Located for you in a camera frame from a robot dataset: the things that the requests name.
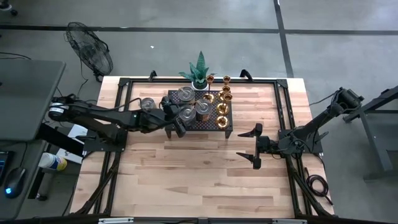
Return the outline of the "grey computer desk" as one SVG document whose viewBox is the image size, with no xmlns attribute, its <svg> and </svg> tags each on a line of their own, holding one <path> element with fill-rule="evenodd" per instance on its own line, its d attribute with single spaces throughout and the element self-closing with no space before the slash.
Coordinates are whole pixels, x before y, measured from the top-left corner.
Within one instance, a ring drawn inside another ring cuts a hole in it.
<svg viewBox="0 0 398 224">
<path fill-rule="evenodd" d="M 41 155 L 47 144 L 36 140 L 31 142 L 0 141 L 0 151 L 12 151 L 10 163 L 6 165 L 5 174 L 0 181 L 0 220 L 13 220 L 18 217 L 22 204 L 29 195 L 30 186 L 34 181 Z M 16 198 L 6 197 L 6 177 L 11 170 L 22 167 L 25 169 L 22 191 Z"/>
</svg>

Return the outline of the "black computer mouse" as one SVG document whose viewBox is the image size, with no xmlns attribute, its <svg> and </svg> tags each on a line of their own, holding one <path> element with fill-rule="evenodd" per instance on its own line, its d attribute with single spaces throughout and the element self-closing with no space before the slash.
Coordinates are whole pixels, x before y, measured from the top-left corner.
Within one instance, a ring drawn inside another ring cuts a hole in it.
<svg viewBox="0 0 398 224">
<path fill-rule="evenodd" d="M 16 198 L 22 193 L 25 175 L 26 169 L 23 167 L 17 167 L 10 171 L 4 183 L 6 198 Z"/>
</svg>

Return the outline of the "green plant in white pot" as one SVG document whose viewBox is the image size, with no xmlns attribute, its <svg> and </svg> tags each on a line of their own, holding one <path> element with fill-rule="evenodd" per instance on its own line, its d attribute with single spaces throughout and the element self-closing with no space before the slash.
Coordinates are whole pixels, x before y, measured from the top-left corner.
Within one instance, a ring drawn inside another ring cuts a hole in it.
<svg viewBox="0 0 398 224">
<path fill-rule="evenodd" d="M 189 72 L 179 72 L 181 77 L 186 78 L 192 83 L 196 90 L 207 90 L 209 84 L 207 82 L 209 67 L 206 66 L 205 56 L 202 51 L 198 54 L 197 62 L 194 65 L 189 63 Z"/>
</svg>

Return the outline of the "black perforated metal rack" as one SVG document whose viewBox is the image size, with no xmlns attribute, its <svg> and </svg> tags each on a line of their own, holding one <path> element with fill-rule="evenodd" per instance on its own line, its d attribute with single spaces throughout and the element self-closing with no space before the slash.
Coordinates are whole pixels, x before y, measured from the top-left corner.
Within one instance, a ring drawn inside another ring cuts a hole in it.
<svg viewBox="0 0 398 224">
<path fill-rule="evenodd" d="M 195 91 L 195 101 L 202 99 L 203 96 L 205 95 L 204 91 Z M 168 97 L 173 103 L 182 105 L 182 101 L 179 100 L 177 96 L 177 90 L 169 90 L 168 91 Z M 195 116 L 195 121 L 190 124 L 190 126 L 186 126 L 185 130 L 186 132 L 188 131 L 224 131 L 225 132 L 225 138 L 228 139 L 230 134 L 233 132 L 233 112 L 232 112 L 232 105 L 231 102 L 228 101 L 226 104 L 228 105 L 228 113 L 226 115 L 221 115 L 219 114 L 217 110 L 217 106 L 219 104 L 222 104 L 223 100 L 220 100 L 217 96 L 215 101 L 212 103 L 212 109 L 211 113 L 206 121 L 199 120 L 199 118 L 202 119 L 201 115 L 197 113 Z M 227 119 L 227 125 L 225 128 L 222 128 L 221 126 L 218 125 L 218 117 L 224 116 Z M 170 124 L 165 127 L 165 132 L 168 136 L 168 138 L 171 138 L 171 133 L 172 131 L 175 131 L 177 133 L 177 128 L 174 126 L 174 124 Z"/>
</svg>

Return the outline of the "black framed desk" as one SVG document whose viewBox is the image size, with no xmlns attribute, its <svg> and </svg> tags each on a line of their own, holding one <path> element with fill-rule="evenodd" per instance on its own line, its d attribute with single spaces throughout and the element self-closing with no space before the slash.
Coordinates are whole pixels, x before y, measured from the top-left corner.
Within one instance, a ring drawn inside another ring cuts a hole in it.
<svg viewBox="0 0 398 224">
<path fill-rule="evenodd" d="M 398 85 L 386 89 L 369 103 L 351 112 L 343 120 L 346 123 L 359 118 L 363 124 L 370 147 L 376 152 L 381 170 L 365 175 L 364 181 L 398 179 L 398 166 L 394 167 L 390 152 L 398 153 L 398 109 L 383 110 L 388 103 L 398 100 Z"/>
</svg>

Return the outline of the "white paper sheet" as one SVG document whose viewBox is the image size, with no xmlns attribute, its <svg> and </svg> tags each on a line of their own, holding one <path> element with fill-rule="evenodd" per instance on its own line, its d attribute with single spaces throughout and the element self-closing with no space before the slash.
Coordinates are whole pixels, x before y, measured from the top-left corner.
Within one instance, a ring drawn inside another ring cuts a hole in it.
<svg viewBox="0 0 398 224">
<path fill-rule="evenodd" d="M 64 149 L 59 149 L 58 152 L 56 153 L 57 156 L 62 157 L 70 162 L 74 162 L 77 164 L 81 164 L 82 163 L 82 157 L 81 156 L 77 156 L 71 152 L 68 152 Z"/>
<path fill-rule="evenodd" d="M 74 124 L 68 133 L 68 137 L 70 138 L 76 138 L 77 136 L 86 136 L 88 130 L 84 128 L 83 126 Z"/>
</svg>

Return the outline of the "large grey desk top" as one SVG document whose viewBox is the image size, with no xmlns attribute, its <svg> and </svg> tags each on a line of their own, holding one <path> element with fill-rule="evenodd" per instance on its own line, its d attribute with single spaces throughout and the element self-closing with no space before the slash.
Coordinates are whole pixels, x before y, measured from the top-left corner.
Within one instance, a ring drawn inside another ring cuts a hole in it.
<svg viewBox="0 0 398 224">
<path fill-rule="evenodd" d="M 48 60 L 0 60 L 0 141 L 33 140 L 66 64 Z"/>
</svg>

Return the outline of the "silver metal bracket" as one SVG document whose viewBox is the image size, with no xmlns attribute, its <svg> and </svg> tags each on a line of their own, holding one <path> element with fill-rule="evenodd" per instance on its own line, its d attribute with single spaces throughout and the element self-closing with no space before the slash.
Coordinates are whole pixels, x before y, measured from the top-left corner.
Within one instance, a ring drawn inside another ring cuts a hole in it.
<svg viewBox="0 0 398 224">
<path fill-rule="evenodd" d="M 272 219 L 272 224 L 308 224 L 306 220 L 278 218 Z"/>
<path fill-rule="evenodd" d="M 134 217 L 100 218 L 98 224 L 134 224 Z"/>
</svg>

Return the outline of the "white wipes canister yellow lid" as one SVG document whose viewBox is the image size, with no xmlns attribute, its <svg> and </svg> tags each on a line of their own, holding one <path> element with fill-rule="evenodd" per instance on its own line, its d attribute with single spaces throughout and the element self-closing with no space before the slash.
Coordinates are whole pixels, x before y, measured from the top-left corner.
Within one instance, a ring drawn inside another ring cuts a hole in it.
<svg viewBox="0 0 398 224">
<path fill-rule="evenodd" d="M 67 167 L 67 160 L 60 156 L 44 152 L 38 166 L 45 169 L 63 171 Z"/>
</svg>

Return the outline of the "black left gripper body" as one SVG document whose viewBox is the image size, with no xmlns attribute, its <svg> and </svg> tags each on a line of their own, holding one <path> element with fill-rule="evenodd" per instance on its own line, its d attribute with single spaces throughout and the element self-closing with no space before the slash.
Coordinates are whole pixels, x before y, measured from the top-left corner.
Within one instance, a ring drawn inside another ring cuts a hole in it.
<svg viewBox="0 0 398 224">
<path fill-rule="evenodd" d="M 171 125 L 174 126 L 174 130 L 179 138 L 184 137 L 186 129 L 180 124 L 180 118 L 178 117 L 179 112 L 172 111 L 172 105 L 174 104 L 168 96 L 164 96 L 160 102 L 162 109 L 165 113 L 166 128 L 165 132 L 168 138 L 172 135 Z"/>
</svg>

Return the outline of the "glass candle jar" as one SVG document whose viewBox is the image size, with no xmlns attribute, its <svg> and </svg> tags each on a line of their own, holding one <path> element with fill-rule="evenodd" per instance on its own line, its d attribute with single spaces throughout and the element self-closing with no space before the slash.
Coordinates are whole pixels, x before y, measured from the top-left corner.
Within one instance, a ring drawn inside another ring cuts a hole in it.
<svg viewBox="0 0 398 224">
<path fill-rule="evenodd" d="M 212 113 L 212 104 L 209 100 L 199 99 L 195 103 L 197 121 L 208 121 Z"/>
<path fill-rule="evenodd" d="M 178 117 L 183 123 L 196 123 L 197 111 L 193 105 L 185 105 L 185 107 L 179 112 Z"/>
<path fill-rule="evenodd" d="M 177 96 L 183 104 L 193 104 L 195 102 L 195 91 L 190 86 L 184 86 L 177 90 Z"/>
<path fill-rule="evenodd" d="M 150 111 L 157 108 L 153 98 L 143 98 L 139 103 L 139 106 L 145 111 Z"/>
</svg>

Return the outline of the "black control box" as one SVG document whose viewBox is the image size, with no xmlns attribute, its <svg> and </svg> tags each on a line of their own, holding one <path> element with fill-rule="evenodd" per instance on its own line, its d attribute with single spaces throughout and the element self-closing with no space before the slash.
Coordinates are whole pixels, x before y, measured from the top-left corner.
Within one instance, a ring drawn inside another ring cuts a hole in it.
<svg viewBox="0 0 398 224">
<path fill-rule="evenodd" d="M 57 131 L 55 128 L 42 123 L 36 135 L 37 139 L 47 141 L 49 144 L 58 146 L 76 156 L 83 155 L 84 145 L 67 135 Z"/>
</svg>

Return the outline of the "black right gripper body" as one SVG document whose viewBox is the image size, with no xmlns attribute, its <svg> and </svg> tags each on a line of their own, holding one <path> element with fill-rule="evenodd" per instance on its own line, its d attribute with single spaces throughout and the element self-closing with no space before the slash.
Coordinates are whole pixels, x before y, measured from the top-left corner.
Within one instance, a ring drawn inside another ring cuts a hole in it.
<svg viewBox="0 0 398 224">
<path fill-rule="evenodd" d="M 261 168 L 261 157 L 260 154 L 271 153 L 272 146 L 275 142 L 271 141 L 268 136 L 262 135 L 262 124 L 256 123 L 254 127 L 254 137 L 256 138 L 255 142 L 255 154 L 253 156 L 252 166 L 253 169 Z"/>
</svg>

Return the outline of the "black floor fan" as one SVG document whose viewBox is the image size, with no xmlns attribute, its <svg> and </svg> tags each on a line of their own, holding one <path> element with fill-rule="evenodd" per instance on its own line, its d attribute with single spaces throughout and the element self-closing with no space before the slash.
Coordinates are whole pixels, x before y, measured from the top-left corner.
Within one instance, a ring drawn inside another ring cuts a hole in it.
<svg viewBox="0 0 398 224">
<path fill-rule="evenodd" d="M 93 72 L 96 81 L 101 83 L 103 77 L 113 70 L 108 44 L 81 22 L 69 22 L 65 34 L 80 61 Z"/>
</svg>

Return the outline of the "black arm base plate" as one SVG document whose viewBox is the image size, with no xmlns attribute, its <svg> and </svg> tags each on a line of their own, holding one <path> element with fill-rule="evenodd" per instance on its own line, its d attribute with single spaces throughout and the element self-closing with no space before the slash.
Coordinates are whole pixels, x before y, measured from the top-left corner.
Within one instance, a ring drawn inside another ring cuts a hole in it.
<svg viewBox="0 0 398 224">
<path fill-rule="evenodd" d="M 84 151 L 123 152 L 126 147 L 125 139 L 112 141 L 98 136 L 77 136 L 76 139 L 84 143 Z"/>
<path fill-rule="evenodd" d="M 320 134 L 318 131 L 304 131 L 301 129 L 280 130 L 279 148 L 288 154 L 322 154 L 321 140 L 329 134 L 328 131 Z"/>
</svg>

